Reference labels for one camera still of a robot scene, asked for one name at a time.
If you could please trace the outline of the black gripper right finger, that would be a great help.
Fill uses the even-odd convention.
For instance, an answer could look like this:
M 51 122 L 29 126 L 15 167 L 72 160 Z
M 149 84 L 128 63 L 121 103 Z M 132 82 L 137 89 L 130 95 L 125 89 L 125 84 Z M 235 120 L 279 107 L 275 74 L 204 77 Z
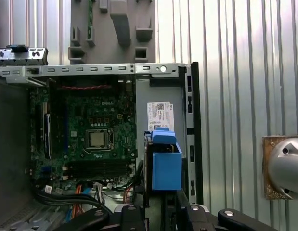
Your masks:
M 190 204 L 183 190 L 166 192 L 167 231 L 274 231 L 235 209 L 222 209 L 217 215 L 203 205 Z

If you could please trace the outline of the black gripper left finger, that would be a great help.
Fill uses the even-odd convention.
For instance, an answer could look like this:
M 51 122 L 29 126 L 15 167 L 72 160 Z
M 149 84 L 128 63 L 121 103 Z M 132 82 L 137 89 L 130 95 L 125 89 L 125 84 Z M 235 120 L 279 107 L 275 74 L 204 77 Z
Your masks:
M 117 206 L 114 213 L 98 207 L 60 225 L 56 231 L 144 231 L 144 208 L 137 204 Z

